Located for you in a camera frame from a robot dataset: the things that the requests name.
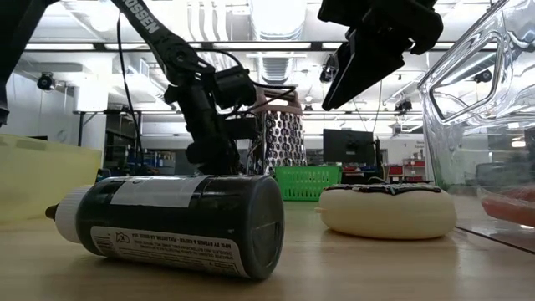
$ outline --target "clear plastic bin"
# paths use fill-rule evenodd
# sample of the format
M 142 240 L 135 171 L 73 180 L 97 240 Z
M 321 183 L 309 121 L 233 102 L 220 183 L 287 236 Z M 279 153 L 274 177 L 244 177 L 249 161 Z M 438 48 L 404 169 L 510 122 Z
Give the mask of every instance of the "clear plastic bin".
M 535 251 L 535 2 L 501 1 L 419 84 L 458 227 Z
M 44 217 L 73 188 L 92 185 L 102 152 L 0 135 L 0 224 Z

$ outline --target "desk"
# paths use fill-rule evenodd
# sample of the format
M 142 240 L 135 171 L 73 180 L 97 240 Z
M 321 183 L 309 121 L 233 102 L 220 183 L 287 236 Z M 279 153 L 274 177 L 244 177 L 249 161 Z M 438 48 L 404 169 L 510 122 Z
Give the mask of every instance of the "desk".
M 103 259 L 44 219 L 0 226 L 4 300 L 533 300 L 535 256 L 454 231 L 421 242 L 328 231 L 317 203 L 286 203 L 283 255 L 262 283 Z
M 372 176 L 381 178 L 381 174 L 375 171 L 344 171 L 342 172 L 342 184 L 370 184 Z

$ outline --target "yellow container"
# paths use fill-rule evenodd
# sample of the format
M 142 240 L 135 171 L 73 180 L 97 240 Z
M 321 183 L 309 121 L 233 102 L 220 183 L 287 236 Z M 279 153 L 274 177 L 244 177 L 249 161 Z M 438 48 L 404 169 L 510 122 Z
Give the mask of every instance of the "yellow container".
M 43 216 L 71 189 L 93 184 L 102 152 L 0 135 L 0 223 Z

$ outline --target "computer monitor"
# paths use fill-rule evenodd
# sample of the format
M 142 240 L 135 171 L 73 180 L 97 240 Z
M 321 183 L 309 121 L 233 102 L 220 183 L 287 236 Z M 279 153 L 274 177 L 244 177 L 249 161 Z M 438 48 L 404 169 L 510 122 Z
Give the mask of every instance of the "computer monitor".
M 375 166 L 374 133 L 355 130 L 324 130 L 324 162 Z

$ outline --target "green basket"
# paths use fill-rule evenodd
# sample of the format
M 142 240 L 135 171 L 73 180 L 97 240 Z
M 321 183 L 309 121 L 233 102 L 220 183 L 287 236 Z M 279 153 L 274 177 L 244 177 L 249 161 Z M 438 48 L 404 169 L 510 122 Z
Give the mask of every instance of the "green basket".
M 340 166 L 276 166 L 275 178 L 284 201 L 319 201 L 325 187 L 342 180 Z

